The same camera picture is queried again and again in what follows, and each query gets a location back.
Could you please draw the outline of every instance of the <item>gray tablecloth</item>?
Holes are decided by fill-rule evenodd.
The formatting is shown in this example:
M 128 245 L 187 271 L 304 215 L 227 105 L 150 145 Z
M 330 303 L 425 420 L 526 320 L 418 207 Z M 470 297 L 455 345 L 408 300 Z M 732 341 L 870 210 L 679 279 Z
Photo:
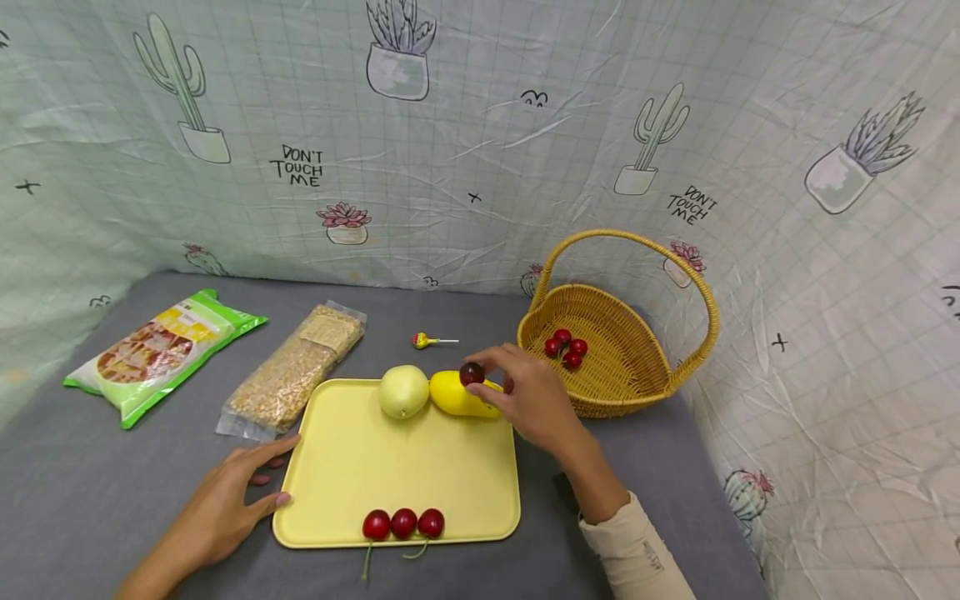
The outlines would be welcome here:
M 83 361 L 204 287 L 216 289 L 227 305 L 271 321 L 215 355 L 134 430 L 121 431 L 117 412 L 101 398 L 60 386 Z M 204 473 L 245 443 L 214 433 L 224 400 L 310 308 L 328 299 L 370 316 L 366 336 L 335 372 L 340 377 L 378 377 L 407 363 L 427 373 L 455 369 L 471 351 L 513 341 L 528 303 L 170 273 L 144 279 L 0 432 L 0 598 L 110 597 Z M 417 351 L 410 339 L 420 330 L 462 343 Z M 767 597 L 681 401 L 589 427 L 698 598 Z M 402 549 L 381 548 L 365 585 L 359 581 L 362 550 L 288 550 L 262 522 L 233 556 L 190 578 L 180 597 L 610 597 L 599 563 L 557 492 L 557 466 L 520 438 L 516 454 L 523 517 L 507 540 L 436 546 L 414 563 L 400 558 Z

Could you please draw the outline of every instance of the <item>basket handle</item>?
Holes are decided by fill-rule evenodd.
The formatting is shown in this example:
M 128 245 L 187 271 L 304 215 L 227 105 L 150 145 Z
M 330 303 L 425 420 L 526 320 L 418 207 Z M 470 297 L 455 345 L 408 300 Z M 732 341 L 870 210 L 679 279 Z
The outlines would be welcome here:
M 704 304 L 707 307 L 707 337 L 704 338 L 700 347 L 687 356 L 675 371 L 670 370 L 670 377 L 667 380 L 666 389 L 664 389 L 663 393 L 665 396 L 673 395 L 693 372 L 707 360 L 707 356 L 713 349 L 713 345 L 716 344 L 717 335 L 720 332 L 720 313 L 717 310 L 716 300 L 713 299 L 713 293 L 710 292 L 710 288 L 704 281 L 703 276 L 687 264 L 685 260 L 681 260 L 679 256 L 664 246 L 661 246 L 653 240 L 648 240 L 645 237 L 636 235 L 635 233 L 620 231 L 619 229 L 587 229 L 579 233 L 574 233 L 563 240 L 547 257 L 546 263 L 543 265 L 543 271 L 540 273 L 540 281 L 537 283 L 537 292 L 534 293 L 534 298 L 530 302 L 530 312 L 533 312 L 546 300 L 547 288 L 550 287 L 550 277 L 553 274 L 553 265 L 557 262 L 557 259 L 560 258 L 560 255 L 573 244 L 589 237 L 619 237 L 630 240 L 631 242 L 637 242 L 650 250 L 659 252 L 680 267 L 684 273 L 690 277 L 690 280 L 696 284 L 697 289 L 700 290 L 700 294 L 704 298 Z

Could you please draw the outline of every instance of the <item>potted plant print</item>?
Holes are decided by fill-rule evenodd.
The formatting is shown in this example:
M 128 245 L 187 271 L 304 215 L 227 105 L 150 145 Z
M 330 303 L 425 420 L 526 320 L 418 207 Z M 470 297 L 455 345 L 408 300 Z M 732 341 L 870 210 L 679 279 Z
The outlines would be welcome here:
M 700 257 L 700 251 L 697 250 L 696 246 L 690 246 L 684 242 L 671 242 L 670 246 L 673 247 L 673 253 L 679 256 L 686 264 L 693 267 L 693 270 L 697 273 L 702 273 L 704 269 L 707 268 L 704 266 L 704 261 Z M 690 285 L 690 276 L 677 266 L 677 263 L 669 258 L 663 259 L 663 270 L 666 271 L 678 286 L 685 288 Z
M 366 210 L 357 210 L 356 206 L 337 203 L 326 210 L 318 210 L 317 216 L 324 220 L 326 237 L 334 244 L 357 246 L 367 241 L 369 235 L 365 225 L 371 221 Z
M 186 261 L 197 267 L 207 275 L 229 276 L 224 266 L 220 264 L 217 257 L 204 250 L 203 246 L 197 244 L 183 244 L 186 248 L 186 254 L 183 255 Z
M 537 283 L 540 281 L 540 273 L 543 272 L 543 265 L 534 263 L 530 265 L 530 271 L 523 274 L 520 278 L 520 289 L 524 296 L 532 298 L 537 291 Z
M 647 99 L 634 125 L 634 137 L 636 141 L 643 144 L 643 150 L 636 158 L 635 164 L 628 164 L 620 169 L 620 175 L 617 176 L 616 183 L 613 185 L 614 192 L 624 196 L 642 196 L 650 189 L 650 184 L 653 183 L 654 176 L 657 174 L 657 169 L 650 168 L 650 161 L 657 151 L 657 146 L 673 139 L 684 126 L 686 116 L 690 114 L 690 107 L 683 107 L 677 111 L 677 105 L 683 95 L 684 85 L 674 85 L 663 104 L 657 109 L 652 122 L 650 111 L 653 110 L 654 99 Z
M 133 34 L 133 43 L 136 51 L 147 67 L 147 72 L 154 78 L 160 87 L 177 96 L 180 109 L 186 117 L 186 122 L 180 121 L 180 132 L 183 141 L 193 156 L 207 162 L 230 162 L 230 150 L 224 133 L 215 127 L 207 127 L 204 118 L 200 115 L 194 97 L 203 96 L 206 92 L 204 66 L 200 64 L 197 51 L 191 46 L 183 46 L 183 55 L 186 58 L 186 72 L 177 56 L 173 39 L 162 19 L 154 13 L 147 17 L 150 27 L 150 37 L 154 42 L 154 50 L 160 63 L 157 64 L 147 50 L 147 45 L 139 34 Z
M 773 482 L 763 471 L 753 474 L 748 470 L 735 470 L 724 483 L 724 493 L 748 538 L 754 529 L 752 521 L 763 514 L 768 496 L 774 495 Z
M 437 33 L 436 21 L 419 21 L 417 0 L 383 0 L 376 11 L 367 5 L 376 41 L 367 56 L 367 81 L 378 94 L 418 101 L 430 90 L 426 51 Z
M 830 214 L 839 214 L 856 202 L 879 173 L 910 158 L 916 148 L 899 144 L 924 109 L 914 92 L 900 98 L 882 117 L 870 110 L 850 132 L 847 142 L 821 156 L 806 172 L 806 191 Z

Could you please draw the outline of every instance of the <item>cherry stem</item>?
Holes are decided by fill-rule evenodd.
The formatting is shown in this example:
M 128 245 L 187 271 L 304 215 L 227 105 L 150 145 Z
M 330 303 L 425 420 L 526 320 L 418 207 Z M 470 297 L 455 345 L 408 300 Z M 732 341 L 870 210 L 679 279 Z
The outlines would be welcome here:
M 430 538 L 427 538 L 426 540 L 423 541 L 423 546 L 420 548 L 420 552 L 418 552 L 417 554 L 414 554 L 413 556 L 404 554 L 403 558 L 405 558 L 408 561 L 415 561 L 416 559 L 423 556 L 423 553 L 426 552 L 426 546 L 429 543 L 430 543 Z
M 367 581 L 367 575 L 370 573 L 370 553 L 373 552 L 373 542 L 367 546 L 367 559 L 363 562 L 363 573 L 360 575 L 360 581 Z

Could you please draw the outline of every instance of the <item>hand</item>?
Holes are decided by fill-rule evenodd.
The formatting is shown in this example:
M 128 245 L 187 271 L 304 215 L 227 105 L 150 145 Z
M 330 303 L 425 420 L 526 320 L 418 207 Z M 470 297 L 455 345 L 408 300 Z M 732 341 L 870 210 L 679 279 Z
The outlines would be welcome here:
M 588 437 L 560 376 L 543 361 L 513 344 L 487 348 L 467 361 L 483 365 L 487 373 L 503 370 L 503 393 L 479 383 L 467 391 L 498 408 L 527 442 L 559 456 Z
M 218 563 L 237 549 L 265 516 L 292 499 L 289 493 L 270 493 L 250 506 L 244 504 L 248 485 L 263 486 L 270 475 L 260 467 L 278 468 L 296 435 L 252 448 L 237 448 L 206 474 L 150 555 L 127 578 L 118 599 L 165 598 L 187 575 Z
M 268 494 L 250 506 L 244 504 L 249 484 L 266 485 L 270 476 L 255 474 L 265 465 L 277 468 L 277 458 L 293 449 L 300 436 L 277 440 L 251 448 L 237 448 L 227 459 L 206 474 L 200 486 L 187 500 L 183 511 L 163 539 L 197 561 L 197 566 L 218 563 L 237 549 L 265 516 L 287 504 L 286 492 Z

